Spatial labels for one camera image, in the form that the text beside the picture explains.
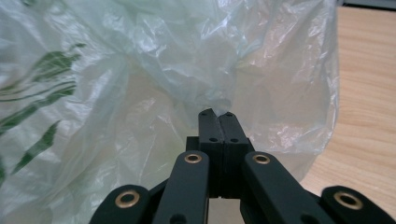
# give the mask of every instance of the plastic wrinkle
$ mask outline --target plastic wrinkle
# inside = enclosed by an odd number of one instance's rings
[[[114,188],[155,187],[209,107],[235,113],[255,149],[301,180],[337,118],[335,10],[3,0],[0,223],[89,223]],[[214,204],[209,222],[242,222],[237,206]]]

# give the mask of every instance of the screw hole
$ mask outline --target screw hole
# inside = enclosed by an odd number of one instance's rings
[[[319,221],[315,217],[312,217],[312,216],[307,215],[307,214],[303,214],[301,216],[301,221],[304,224],[319,224]]]
[[[129,208],[137,204],[139,202],[139,194],[134,190],[127,190],[121,193],[116,198],[116,206],[119,208]]]
[[[363,203],[355,195],[347,192],[338,191],[334,194],[334,199],[344,207],[360,210],[363,208]]]
[[[259,164],[268,164],[270,162],[270,159],[264,155],[255,155],[253,160]]]
[[[133,194],[125,194],[120,199],[123,203],[128,203],[128,202],[131,202],[134,200],[134,195]]]
[[[174,214],[171,216],[169,224],[187,224],[187,219],[181,214]]]
[[[197,154],[190,154],[187,155],[184,160],[188,163],[198,163],[202,160],[202,157],[200,155]]]

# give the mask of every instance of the plastic bag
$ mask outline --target plastic bag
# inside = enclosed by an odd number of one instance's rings
[[[88,223],[153,188],[208,107],[301,179],[336,118],[334,4],[2,1],[0,222]]]

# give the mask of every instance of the wooden table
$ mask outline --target wooden table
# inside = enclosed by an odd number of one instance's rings
[[[337,124],[302,185],[350,187],[396,218],[396,13],[340,7],[338,43]]]

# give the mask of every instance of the black plastic part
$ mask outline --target black plastic part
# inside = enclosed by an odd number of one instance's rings
[[[308,193],[309,195],[311,195],[311,197],[315,200],[316,203],[319,203],[319,202],[320,202],[320,197],[319,197],[318,195],[316,195],[316,194],[314,194],[314,193],[312,193],[312,192],[309,192],[309,191],[307,191],[307,193]]]
[[[249,186],[245,187],[239,210],[246,224],[269,223]]]
[[[208,176],[209,158],[205,153],[194,150],[181,153],[152,223],[206,223]]]
[[[199,142],[198,148],[210,158],[209,197],[220,196],[220,183],[223,166],[223,136],[219,120],[212,109],[207,109],[198,115]]]
[[[118,207],[116,205],[117,197],[128,190],[137,192],[139,195],[137,203],[127,208]],[[145,188],[135,185],[119,187],[107,195],[93,214],[90,224],[141,224],[148,204],[149,191]]]
[[[160,204],[161,197],[165,190],[168,179],[164,180],[161,184],[157,185],[155,188],[151,189],[149,194],[149,204],[146,208],[145,215],[142,219],[142,223],[151,223],[154,219],[155,213],[157,212],[158,205]]]
[[[269,223],[334,223],[274,156],[248,153],[243,172]]]
[[[320,205],[333,217],[336,223],[396,223],[390,215],[364,195],[346,187],[336,186],[324,189],[322,191]]]
[[[220,196],[239,199],[244,187],[241,165],[249,151],[249,141],[233,113],[228,112],[220,116],[219,123],[224,137]]]
[[[209,197],[239,199],[243,190],[241,164],[254,150],[233,113],[217,117],[212,109],[199,114],[199,150],[210,158]],[[195,148],[189,137],[186,149]]]

